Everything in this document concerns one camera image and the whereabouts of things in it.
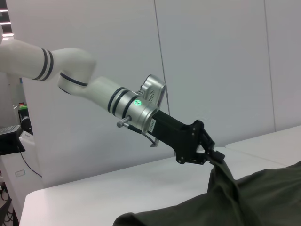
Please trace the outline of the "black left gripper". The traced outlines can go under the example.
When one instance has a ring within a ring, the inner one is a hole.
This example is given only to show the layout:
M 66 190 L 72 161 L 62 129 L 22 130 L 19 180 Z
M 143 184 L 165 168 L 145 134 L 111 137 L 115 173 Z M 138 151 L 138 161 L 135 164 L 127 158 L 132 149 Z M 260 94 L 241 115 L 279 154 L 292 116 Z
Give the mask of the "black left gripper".
M 162 111 L 152 118 L 155 125 L 150 134 L 174 150 L 179 164 L 223 163 L 224 154 L 214 151 L 215 142 L 204 129 L 203 122 L 196 120 L 187 125 Z M 204 153 L 197 153 L 200 145 Z

